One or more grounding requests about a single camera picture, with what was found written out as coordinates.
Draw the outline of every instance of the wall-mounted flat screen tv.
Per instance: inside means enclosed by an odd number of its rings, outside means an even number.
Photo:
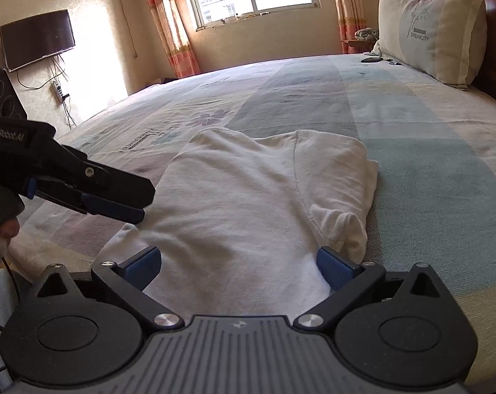
[[[0,27],[8,72],[75,47],[67,10],[37,14]]]

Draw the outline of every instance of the pillow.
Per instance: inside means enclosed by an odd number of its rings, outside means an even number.
[[[485,0],[379,0],[379,50],[468,89],[487,47]]]

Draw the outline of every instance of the white t-shirt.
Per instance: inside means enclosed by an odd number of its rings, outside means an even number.
[[[193,314],[288,315],[330,291],[321,246],[364,256],[378,164],[356,139],[298,130],[264,139],[221,127],[196,134],[171,161],[139,226],[97,258],[162,253],[145,292],[186,321]]]

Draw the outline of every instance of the bedspread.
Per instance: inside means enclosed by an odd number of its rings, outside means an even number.
[[[263,62],[152,86],[60,142],[156,185],[205,126],[253,138],[313,129],[359,139],[380,167],[365,260],[403,271],[430,263],[478,335],[469,384],[496,391],[496,102],[361,58]],[[10,252],[29,277],[57,260],[86,270],[123,226],[38,198],[21,222]]]

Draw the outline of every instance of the window sill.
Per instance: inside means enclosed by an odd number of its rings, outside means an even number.
[[[278,7],[278,8],[270,9],[270,10],[260,12],[260,13],[245,13],[245,14],[242,14],[240,16],[230,16],[229,18],[220,19],[217,21],[207,23],[206,25],[204,25],[202,27],[198,27],[196,29],[196,32],[203,31],[205,29],[215,29],[217,27],[222,27],[222,26],[228,25],[230,23],[242,22],[242,21],[247,20],[247,19],[259,18],[260,16],[267,16],[269,14],[295,11],[295,10],[301,10],[301,9],[318,9],[318,8],[320,8],[319,3],[310,3],[307,5]]]

